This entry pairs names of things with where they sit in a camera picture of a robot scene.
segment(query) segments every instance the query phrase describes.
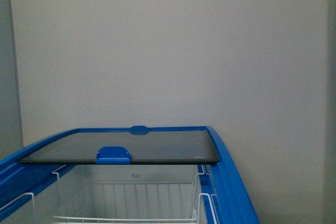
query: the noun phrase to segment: small sticker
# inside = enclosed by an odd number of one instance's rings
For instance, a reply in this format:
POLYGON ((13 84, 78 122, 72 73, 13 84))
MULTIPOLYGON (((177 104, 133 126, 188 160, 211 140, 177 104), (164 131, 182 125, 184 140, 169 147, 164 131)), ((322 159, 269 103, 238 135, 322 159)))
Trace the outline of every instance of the small sticker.
POLYGON ((141 178, 140 173, 132 173, 132 178, 141 178))

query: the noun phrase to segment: white wall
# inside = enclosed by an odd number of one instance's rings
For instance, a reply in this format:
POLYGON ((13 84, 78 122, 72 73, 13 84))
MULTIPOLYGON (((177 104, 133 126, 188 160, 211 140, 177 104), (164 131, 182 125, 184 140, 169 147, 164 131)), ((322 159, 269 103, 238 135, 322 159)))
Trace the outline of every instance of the white wall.
POLYGON ((324 224, 336 220, 336 0, 329 0, 327 140, 324 167, 324 224))
POLYGON ((264 223, 319 223, 328 0, 12 0, 25 144, 212 125, 264 223))
POLYGON ((0 0, 0 159, 22 148, 9 0, 0 0))

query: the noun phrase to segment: blue lid handle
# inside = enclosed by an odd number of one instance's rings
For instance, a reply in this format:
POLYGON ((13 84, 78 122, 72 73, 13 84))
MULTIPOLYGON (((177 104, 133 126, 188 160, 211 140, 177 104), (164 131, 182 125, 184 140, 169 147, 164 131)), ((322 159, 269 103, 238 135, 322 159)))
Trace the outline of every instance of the blue lid handle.
POLYGON ((121 146, 105 146, 97 153, 96 164, 130 164, 131 154, 121 146))
POLYGON ((136 125, 130 128, 130 133, 132 135, 146 135, 150 132, 150 128, 143 125, 136 125))

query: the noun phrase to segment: gray wall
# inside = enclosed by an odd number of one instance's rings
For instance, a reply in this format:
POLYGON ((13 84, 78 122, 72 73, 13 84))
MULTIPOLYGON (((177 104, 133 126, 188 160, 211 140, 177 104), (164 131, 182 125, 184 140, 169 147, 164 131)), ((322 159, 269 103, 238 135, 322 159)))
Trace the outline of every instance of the gray wall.
POLYGON ((329 82, 325 149, 324 223, 336 220, 336 0, 329 0, 329 82))
POLYGON ((22 147, 9 0, 0 0, 0 158, 22 147))

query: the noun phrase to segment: sliding glass lid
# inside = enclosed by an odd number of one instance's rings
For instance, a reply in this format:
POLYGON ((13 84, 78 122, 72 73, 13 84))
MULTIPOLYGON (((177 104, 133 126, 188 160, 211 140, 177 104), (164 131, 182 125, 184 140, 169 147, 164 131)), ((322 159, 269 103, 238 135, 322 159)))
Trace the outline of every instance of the sliding glass lid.
POLYGON ((77 132, 19 160, 24 164, 214 164, 206 130, 77 132))

